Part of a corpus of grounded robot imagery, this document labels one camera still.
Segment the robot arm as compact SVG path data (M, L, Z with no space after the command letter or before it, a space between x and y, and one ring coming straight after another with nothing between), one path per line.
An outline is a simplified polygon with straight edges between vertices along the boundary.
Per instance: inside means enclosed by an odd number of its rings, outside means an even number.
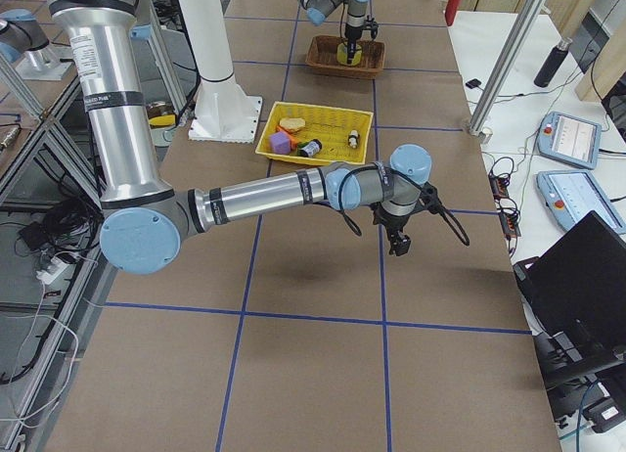
M343 38L337 47L337 61L344 66L354 67L361 63L362 47L359 41L364 31L371 38L378 35L378 24L368 14L370 0L297 0L314 25L322 24L337 8L347 10Z
M104 169L100 246L113 266L154 273L174 260L184 240L213 226L312 203L340 213L370 207L391 252L401 255L410 246L403 229L411 215L445 214L428 181L430 156L413 144L385 162L335 162L208 192L175 191L158 173L131 47L131 30L148 1L48 0L70 41Z

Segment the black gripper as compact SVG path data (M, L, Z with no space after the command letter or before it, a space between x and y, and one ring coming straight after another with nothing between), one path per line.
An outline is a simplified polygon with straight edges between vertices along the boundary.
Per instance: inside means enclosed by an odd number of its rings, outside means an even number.
M383 227L404 227L414 214L428 211L431 214L443 214L443 204L437 189L428 182L418 190L417 199L411 203L385 201L372 203L373 224Z
M352 65L357 53L357 42L361 39L363 32L370 33L372 39L376 39L379 32L379 25L371 16L353 16L349 14L344 26L343 39L346 43L346 63Z

